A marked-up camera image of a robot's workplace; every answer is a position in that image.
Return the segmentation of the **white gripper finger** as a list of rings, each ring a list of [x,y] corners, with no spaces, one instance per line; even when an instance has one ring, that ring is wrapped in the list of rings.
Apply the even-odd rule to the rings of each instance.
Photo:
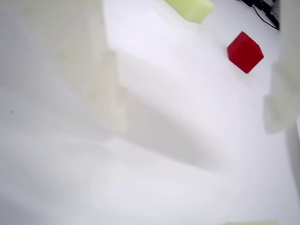
[[[23,148],[42,130],[127,128],[117,54],[101,0],[0,3],[0,145]]]
[[[279,57],[274,64],[270,92],[264,97],[264,125],[280,132],[300,117],[300,2],[280,2]]]

